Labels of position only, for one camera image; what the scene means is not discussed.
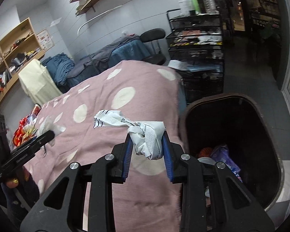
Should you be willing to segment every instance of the person's hand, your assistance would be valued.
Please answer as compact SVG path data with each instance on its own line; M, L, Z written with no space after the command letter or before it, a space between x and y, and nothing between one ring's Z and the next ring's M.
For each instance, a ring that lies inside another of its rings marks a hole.
M25 167L22 167L22 169L23 169L23 172L24 172L25 181L28 181L29 180L29 177L30 177L30 173L28 172L28 170ZM6 186L8 188L15 188L15 187L18 186L19 180L17 178L8 179L5 182L5 184L6 184Z

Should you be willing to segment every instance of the black metal cart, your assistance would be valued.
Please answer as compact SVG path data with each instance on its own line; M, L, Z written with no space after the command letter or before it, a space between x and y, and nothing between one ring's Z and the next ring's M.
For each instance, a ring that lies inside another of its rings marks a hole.
M201 14L195 16L167 17L172 33L166 37L171 60L188 62L193 66L218 65L218 69L202 71L179 71L185 88L186 100L190 104L203 97L223 92L224 48L223 22L219 14ZM201 44L199 37L216 36L221 41L215 44Z

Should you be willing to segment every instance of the polka dot blanket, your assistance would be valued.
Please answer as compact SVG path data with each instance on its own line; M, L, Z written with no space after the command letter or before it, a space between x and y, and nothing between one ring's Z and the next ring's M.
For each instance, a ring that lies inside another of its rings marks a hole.
M65 131L55 138L53 147L46 146L45 157L41 149L25 165L40 193L70 163L93 163L125 141L126 127L93 129L99 110L120 110L132 121L163 121L170 141L182 145L177 134L178 83L168 67L122 61L46 103L38 115L37 128L51 116ZM148 160L134 151L125 184L113 184L116 231L179 231L180 187L169 182L163 159Z

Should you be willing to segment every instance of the black office chair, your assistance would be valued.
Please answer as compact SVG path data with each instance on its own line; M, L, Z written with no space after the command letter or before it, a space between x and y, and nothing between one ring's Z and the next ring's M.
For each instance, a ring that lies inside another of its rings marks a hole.
M148 62L153 65L163 65L166 62L165 56L161 53L161 48L158 42L158 39L165 38L165 31L163 29L153 29L147 32L144 32L141 36L141 41L143 43L148 43L152 41L157 41L158 47L159 47L159 53L156 53L154 45L152 44L152 48L154 50L154 55L150 55L146 58L144 58L142 61Z

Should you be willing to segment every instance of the poster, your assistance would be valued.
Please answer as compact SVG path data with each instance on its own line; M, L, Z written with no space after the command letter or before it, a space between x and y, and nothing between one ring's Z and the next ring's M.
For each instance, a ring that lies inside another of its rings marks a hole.
M46 29L37 34L36 37L38 38L38 41L44 51L47 51L51 47L55 46Z

